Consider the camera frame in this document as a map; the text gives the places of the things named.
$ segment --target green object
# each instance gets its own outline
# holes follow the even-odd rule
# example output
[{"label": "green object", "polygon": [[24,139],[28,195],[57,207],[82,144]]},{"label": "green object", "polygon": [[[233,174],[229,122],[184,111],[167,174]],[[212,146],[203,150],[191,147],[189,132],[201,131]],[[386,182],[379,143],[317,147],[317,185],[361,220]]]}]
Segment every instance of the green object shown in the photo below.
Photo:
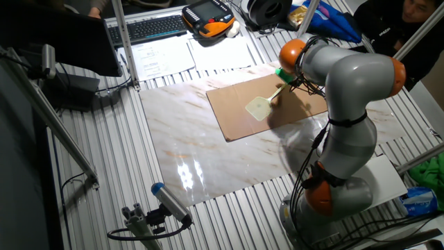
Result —
[{"label": "green object", "polygon": [[410,177],[435,191],[438,210],[444,211],[444,153],[409,170]]},{"label": "green object", "polygon": [[294,78],[292,75],[285,73],[282,68],[276,69],[275,72],[286,84],[289,84]]}]

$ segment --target spatula handle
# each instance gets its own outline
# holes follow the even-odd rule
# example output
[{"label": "spatula handle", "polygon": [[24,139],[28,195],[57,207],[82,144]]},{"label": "spatula handle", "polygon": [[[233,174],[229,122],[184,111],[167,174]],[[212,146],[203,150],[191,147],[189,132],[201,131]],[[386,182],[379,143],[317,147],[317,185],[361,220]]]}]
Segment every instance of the spatula handle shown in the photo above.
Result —
[{"label": "spatula handle", "polygon": [[269,101],[271,101],[271,100],[273,100],[284,88],[285,88],[285,85],[286,84],[284,84],[282,87],[280,87],[279,89],[277,89],[276,90],[276,92],[270,97],[270,98],[268,98],[268,100]]}]

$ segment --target computer monitor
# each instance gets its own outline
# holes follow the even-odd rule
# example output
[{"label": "computer monitor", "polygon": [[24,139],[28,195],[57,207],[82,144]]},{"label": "computer monitor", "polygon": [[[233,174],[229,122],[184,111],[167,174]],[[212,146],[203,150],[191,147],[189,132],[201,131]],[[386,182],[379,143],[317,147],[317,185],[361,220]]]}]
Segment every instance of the computer monitor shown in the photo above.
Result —
[{"label": "computer monitor", "polygon": [[0,45],[41,53],[55,48],[55,60],[92,70],[101,76],[121,76],[105,20],[54,10],[18,0],[0,1]]}]

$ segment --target spatula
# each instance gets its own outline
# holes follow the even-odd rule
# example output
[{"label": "spatula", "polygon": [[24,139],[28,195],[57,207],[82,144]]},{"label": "spatula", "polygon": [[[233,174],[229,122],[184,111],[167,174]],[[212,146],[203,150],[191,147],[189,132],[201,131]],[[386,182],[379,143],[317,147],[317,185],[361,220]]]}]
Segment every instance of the spatula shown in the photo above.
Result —
[{"label": "spatula", "polygon": [[276,90],[276,92],[269,98],[264,97],[256,97],[254,98],[245,109],[254,117],[257,121],[262,121],[266,117],[268,117],[271,113],[271,101],[281,93],[281,91],[285,88],[284,84],[282,87]]}]

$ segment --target metal grating floor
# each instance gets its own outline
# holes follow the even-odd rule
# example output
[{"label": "metal grating floor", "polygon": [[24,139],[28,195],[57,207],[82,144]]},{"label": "metal grating floor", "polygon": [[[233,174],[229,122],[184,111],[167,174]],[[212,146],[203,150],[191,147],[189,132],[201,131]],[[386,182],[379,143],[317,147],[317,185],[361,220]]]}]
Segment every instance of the metal grating floor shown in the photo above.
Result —
[{"label": "metal grating floor", "polygon": [[[340,10],[348,9],[342,0],[327,2]],[[172,8],[132,15],[127,20],[133,22],[136,19],[178,12],[180,8]],[[108,24],[115,26],[116,22],[110,20]],[[255,64],[277,60],[280,47],[295,38],[295,33],[287,31],[260,37],[245,28],[242,28],[241,35],[247,38]],[[121,78],[97,76],[68,65],[66,68],[70,74],[99,78],[100,89],[115,86],[128,78],[128,75]],[[148,90],[179,84],[232,70],[197,72],[192,69],[143,82],[141,88]],[[408,136],[379,145],[375,155],[384,153],[394,164],[401,165],[440,142],[429,132],[428,121],[408,92],[401,92],[387,100],[387,103]],[[153,183],[162,181],[162,176],[138,93],[132,87],[102,92],[94,100],[90,112],[66,110],[62,120],[95,166],[101,185],[98,190],[93,190],[81,176],[64,189],[62,195],[67,202],[67,224],[61,205],[60,221],[65,248],[144,249],[139,242],[117,242],[106,238],[107,231],[124,227],[121,215],[124,206],[131,207],[138,202],[146,212],[159,205],[150,190]],[[81,173],[81,170],[57,138],[49,135],[55,185],[59,187],[68,178]],[[409,180],[406,180],[406,184],[412,185]],[[160,242],[164,249],[292,249],[278,215],[281,200],[292,188],[292,176],[286,175],[191,206],[189,209],[195,226]],[[61,204],[61,194],[57,195]],[[344,219],[338,226],[341,235],[345,235],[363,223],[396,217],[399,217],[399,212],[393,202],[387,202]],[[178,228],[175,219],[167,219],[167,231]],[[362,233],[376,229],[376,226],[369,226]],[[332,241],[339,238],[340,235],[333,237]]]}]

